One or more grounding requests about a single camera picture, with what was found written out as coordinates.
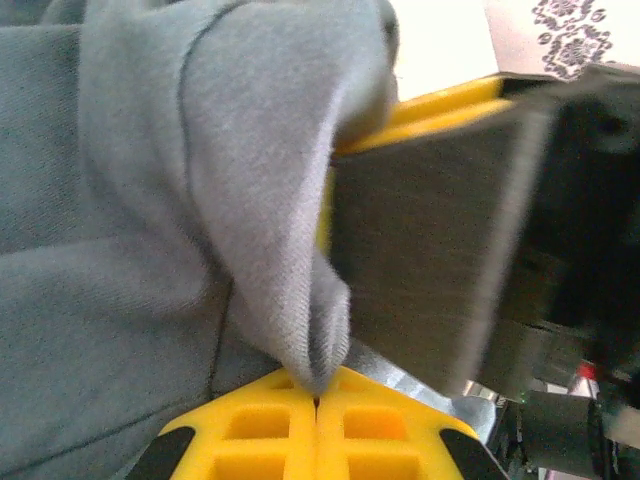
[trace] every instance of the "gray cloth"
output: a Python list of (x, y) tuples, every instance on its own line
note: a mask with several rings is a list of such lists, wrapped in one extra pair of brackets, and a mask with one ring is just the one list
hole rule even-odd
[(323, 390), (349, 297), (316, 219), (332, 145), (392, 98), (385, 1), (61, 0), (0, 28), (0, 477), (109, 478), (215, 369), (258, 372), (215, 364), (227, 308)]

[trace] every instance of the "yellow plastic object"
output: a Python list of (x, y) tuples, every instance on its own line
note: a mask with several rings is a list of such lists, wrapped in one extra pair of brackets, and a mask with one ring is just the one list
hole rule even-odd
[[(475, 120), (508, 109), (512, 103), (499, 98), (503, 79), (481, 78), (398, 104), (387, 126), (354, 145), (335, 152), (336, 156), (357, 154), (412, 138), (462, 127)], [(331, 192), (333, 172), (327, 177), (316, 243), (325, 253), (331, 239)]]
[(347, 368), (318, 405), (280, 370), (177, 418), (171, 480), (464, 480), (439, 437), (476, 438), (461, 421)]

